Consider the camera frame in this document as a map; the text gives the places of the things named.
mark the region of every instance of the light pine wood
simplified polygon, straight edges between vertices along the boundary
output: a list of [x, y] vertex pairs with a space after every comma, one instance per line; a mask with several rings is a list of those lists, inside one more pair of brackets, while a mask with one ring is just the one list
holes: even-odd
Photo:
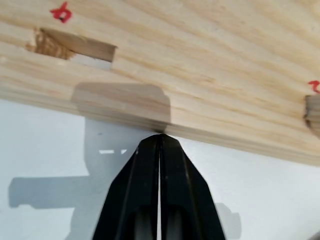
[[[0, 1], [1, 98], [320, 164], [304, 120], [320, 78], [320, 2], [70, 0], [64, 24], [50, 13], [61, 4]], [[97, 54], [116, 46], [111, 70], [26, 50], [34, 29], [65, 33], [65, 46], [89, 39]]]

